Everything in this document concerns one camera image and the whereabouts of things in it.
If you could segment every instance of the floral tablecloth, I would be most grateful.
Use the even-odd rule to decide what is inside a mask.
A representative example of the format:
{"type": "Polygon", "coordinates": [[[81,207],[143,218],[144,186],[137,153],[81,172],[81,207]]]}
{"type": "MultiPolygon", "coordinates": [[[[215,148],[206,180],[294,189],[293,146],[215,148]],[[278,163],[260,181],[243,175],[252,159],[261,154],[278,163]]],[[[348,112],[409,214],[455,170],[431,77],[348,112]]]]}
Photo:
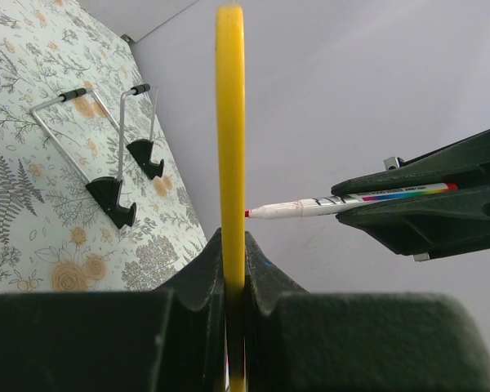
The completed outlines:
{"type": "MultiPolygon", "coordinates": [[[[149,180],[126,151],[117,229],[29,108],[93,87],[118,120],[119,97],[142,83],[128,45],[71,0],[0,0],[0,292],[146,290],[192,260],[205,237],[156,121],[149,180]]],[[[148,137],[147,94],[127,99],[127,139],[148,137]]],[[[118,133],[89,95],[41,112],[94,179],[113,176],[118,133]]]]}

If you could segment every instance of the gray backdrop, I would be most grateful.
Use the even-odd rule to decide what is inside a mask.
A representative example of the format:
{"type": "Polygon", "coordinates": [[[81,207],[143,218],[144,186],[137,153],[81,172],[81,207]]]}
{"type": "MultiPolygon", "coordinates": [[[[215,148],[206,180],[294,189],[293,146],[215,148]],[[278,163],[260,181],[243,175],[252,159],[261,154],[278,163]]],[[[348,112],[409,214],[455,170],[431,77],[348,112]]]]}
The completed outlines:
{"type": "MultiPolygon", "coordinates": [[[[219,226],[214,29],[200,0],[133,46],[207,236],[219,226]]],[[[330,186],[490,128],[490,0],[242,0],[247,205],[330,186]]],[[[490,349],[490,251],[414,263],[333,216],[247,224],[314,292],[445,292],[490,349]]]]}

